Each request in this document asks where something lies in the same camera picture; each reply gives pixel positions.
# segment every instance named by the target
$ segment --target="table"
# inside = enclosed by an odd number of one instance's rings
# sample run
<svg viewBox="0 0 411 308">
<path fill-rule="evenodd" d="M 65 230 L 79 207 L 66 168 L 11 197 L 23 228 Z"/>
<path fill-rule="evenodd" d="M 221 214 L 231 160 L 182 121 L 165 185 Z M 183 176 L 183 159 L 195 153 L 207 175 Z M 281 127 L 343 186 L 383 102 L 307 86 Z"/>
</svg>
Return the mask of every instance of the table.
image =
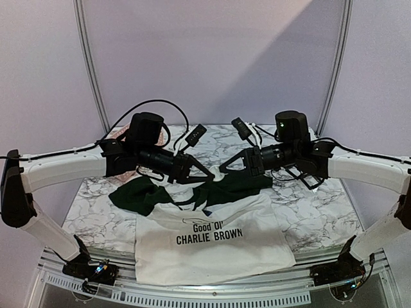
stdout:
<svg viewBox="0 0 411 308">
<path fill-rule="evenodd" d="M 237 152 L 248 148 L 231 125 L 206 125 L 207 133 L 186 153 L 205 167 L 220 165 Z M 274 125 L 263 125 L 274 133 Z M 170 126 L 171 142 L 184 131 Z M 276 141 L 263 134 L 263 145 Z M 289 177 L 284 171 L 276 178 Z M 116 178 L 86 178 L 76 195 L 63 228 L 77 234 L 88 247 L 117 252 L 134 252 L 136 213 L 115 207 L 108 195 L 123 182 Z M 340 180 L 327 179 L 318 189 L 309 191 L 299 181 L 274 179 L 272 189 L 263 189 L 275 205 L 275 216 L 294 253 L 344 244 L 362 231 L 360 221 L 350 204 Z"/>
</svg>

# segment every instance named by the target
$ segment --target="metal grate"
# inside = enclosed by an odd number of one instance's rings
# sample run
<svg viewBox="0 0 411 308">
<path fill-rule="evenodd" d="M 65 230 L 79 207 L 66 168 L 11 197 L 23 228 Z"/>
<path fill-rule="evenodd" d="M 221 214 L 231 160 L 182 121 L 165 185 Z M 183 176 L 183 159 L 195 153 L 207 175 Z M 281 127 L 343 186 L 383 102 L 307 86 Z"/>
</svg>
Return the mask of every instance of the metal grate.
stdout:
<svg viewBox="0 0 411 308">
<path fill-rule="evenodd" d="M 66 290 L 81 292 L 82 282 L 70 277 L 48 273 L 46 282 Z M 264 298 L 247 299 L 188 299 L 167 298 L 163 296 L 142 295 L 132 291 L 118 291 L 112 288 L 110 298 L 99 295 L 96 298 L 110 300 L 122 304 L 149 308 L 269 308 L 269 307 L 295 307 L 311 303 L 310 292 L 300 292 L 283 296 L 270 296 Z"/>
</svg>

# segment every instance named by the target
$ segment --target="good ol' charlie brown text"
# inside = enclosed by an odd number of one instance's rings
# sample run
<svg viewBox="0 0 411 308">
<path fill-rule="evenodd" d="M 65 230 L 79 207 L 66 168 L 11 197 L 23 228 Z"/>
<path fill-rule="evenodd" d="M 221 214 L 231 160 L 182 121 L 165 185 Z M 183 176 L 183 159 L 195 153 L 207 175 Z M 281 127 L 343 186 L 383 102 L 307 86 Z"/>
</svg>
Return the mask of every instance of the good ol' charlie brown text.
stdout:
<svg viewBox="0 0 411 308">
<path fill-rule="evenodd" d="M 178 245 L 204 243 L 211 241 L 224 241 L 243 237 L 243 230 L 240 228 L 222 231 L 223 221 L 206 223 L 203 225 L 193 225 L 194 234 L 178 235 L 176 240 Z"/>
</svg>

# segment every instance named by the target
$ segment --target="white t-shirt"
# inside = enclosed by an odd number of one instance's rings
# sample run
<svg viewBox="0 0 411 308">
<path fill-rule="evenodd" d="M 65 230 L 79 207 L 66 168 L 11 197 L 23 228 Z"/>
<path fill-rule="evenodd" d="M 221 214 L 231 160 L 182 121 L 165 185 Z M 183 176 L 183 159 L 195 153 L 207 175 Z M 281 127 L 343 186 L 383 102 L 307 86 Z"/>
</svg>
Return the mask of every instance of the white t-shirt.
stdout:
<svg viewBox="0 0 411 308">
<path fill-rule="evenodd" d="M 266 194 L 207 207 L 208 216 L 204 206 L 157 204 L 149 216 L 137 216 L 138 283 L 212 284 L 295 264 Z"/>
</svg>

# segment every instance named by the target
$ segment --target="white wall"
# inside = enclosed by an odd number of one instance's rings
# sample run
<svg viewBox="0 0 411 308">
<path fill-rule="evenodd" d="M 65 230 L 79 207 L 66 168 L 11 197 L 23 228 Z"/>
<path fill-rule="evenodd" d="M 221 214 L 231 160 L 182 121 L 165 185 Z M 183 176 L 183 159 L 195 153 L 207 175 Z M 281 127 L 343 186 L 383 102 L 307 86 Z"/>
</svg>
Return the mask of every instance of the white wall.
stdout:
<svg viewBox="0 0 411 308">
<path fill-rule="evenodd" d="M 87 0 L 85 15 L 111 123 L 151 98 L 178 103 L 192 123 L 235 117 L 273 124 L 284 109 L 315 126 L 344 2 Z M 153 107 L 183 123 L 171 107 Z"/>
<path fill-rule="evenodd" d="M 0 71 L 0 155 L 62 150 L 102 134 L 72 0 L 0 1 Z M 61 224 L 79 185 L 48 187 L 34 197 Z M 42 248 L 0 221 L 0 307 L 23 307 Z"/>
<path fill-rule="evenodd" d="M 324 136 L 352 148 L 411 156 L 411 5 L 354 1 L 342 70 Z M 398 196 L 347 181 L 365 227 Z M 404 307 L 411 306 L 411 234 L 385 247 Z"/>
</svg>

